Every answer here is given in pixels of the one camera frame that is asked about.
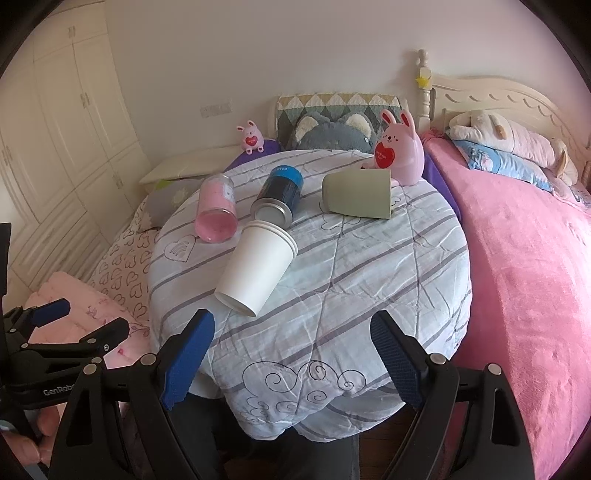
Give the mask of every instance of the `pink glass jar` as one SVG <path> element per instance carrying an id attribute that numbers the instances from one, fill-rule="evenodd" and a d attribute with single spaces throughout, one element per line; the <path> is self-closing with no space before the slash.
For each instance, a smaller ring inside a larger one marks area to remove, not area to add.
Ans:
<path id="1" fill-rule="evenodd" d="M 234 182 L 223 174 L 206 178 L 199 189 L 195 233 L 205 242 L 218 244 L 231 239 L 237 228 Z"/>

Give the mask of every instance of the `bunny ear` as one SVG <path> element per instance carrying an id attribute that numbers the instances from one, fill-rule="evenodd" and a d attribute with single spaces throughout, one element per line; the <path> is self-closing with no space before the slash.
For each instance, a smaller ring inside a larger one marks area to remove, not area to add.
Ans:
<path id="1" fill-rule="evenodd" d="M 404 125 L 410 127 L 410 130 L 413 131 L 413 134 L 416 133 L 416 130 L 414 128 L 413 116 L 410 114 L 408 110 L 403 110 L 402 112 L 400 112 L 400 120 L 402 120 Z"/>
<path id="2" fill-rule="evenodd" d="M 382 119 L 388 124 L 388 125 L 392 125 L 396 123 L 396 119 L 394 118 L 394 115 L 392 114 L 392 112 L 390 110 L 388 110 L 387 108 L 385 108 L 384 110 L 382 110 L 379 114 Z"/>

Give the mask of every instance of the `pink plush pillow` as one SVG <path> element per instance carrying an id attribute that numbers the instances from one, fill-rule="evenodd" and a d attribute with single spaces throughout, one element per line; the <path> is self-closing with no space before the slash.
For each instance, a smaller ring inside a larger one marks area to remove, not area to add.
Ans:
<path id="1" fill-rule="evenodd" d="M 135 320 L 117 302 L 67 273 L 54 273 L 38 292 L 29 297 L 25 307 L 44 305 L 60 298 L 70 302 L 70 314 L 36 328 L 30 343 L 75 343 L 106 323 L 122 317 L 129 322 L 129 337 L 105 355 L 107 367 L 131 365 L 150 352 L 147 323 Z"/>

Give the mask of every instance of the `white wardrobe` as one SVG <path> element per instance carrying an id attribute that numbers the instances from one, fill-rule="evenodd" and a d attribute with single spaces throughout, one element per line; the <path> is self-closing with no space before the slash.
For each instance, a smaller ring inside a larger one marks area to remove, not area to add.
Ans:
<path id="1" fill-rule="evenodd" d="M 151 166 L 103 3 L 48 17 L 19 49 L 0 79 L 0 150 L 0 222 L 12 223 L 6 309 L 55 271 L 86 281 L 145 195 L 138 181 Z"/>

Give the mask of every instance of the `bed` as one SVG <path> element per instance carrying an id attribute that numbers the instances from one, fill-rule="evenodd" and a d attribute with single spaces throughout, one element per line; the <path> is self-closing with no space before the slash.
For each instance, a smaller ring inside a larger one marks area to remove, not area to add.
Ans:
<path id="1" fill-rule="evenodd" d="M 458 113 L 496 110 L 560 137 L 581 189 L 591 186 L 591 151 L 560 110 L 531 88 L 495 77 L 432 76 L 424 63 L 423 69 L 429 79 L 421 89 L 424 147 L 460 207 L 472 266 L 470 322 L 453 360 L 503 367 L 524 416 L 536 478 L 546 480 L 589 447 L 591 210 L 518 180 L 469 170 L 441 132 Z"/>

